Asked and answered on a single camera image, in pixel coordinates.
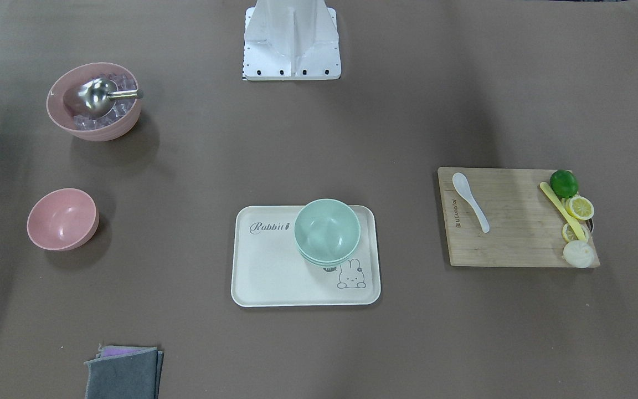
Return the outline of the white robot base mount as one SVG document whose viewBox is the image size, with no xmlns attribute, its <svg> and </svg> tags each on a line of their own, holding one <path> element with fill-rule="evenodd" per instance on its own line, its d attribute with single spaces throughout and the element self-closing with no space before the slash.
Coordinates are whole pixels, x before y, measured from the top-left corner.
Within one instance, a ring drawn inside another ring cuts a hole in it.
<svg viewBox="0 0 638 399">
<path fill-rule="evenodd" d="M 246 81 L 316 81 L 342 75 L 337 13 L 324 1 L 258 1 L 245 11 Z"/>
</svg>

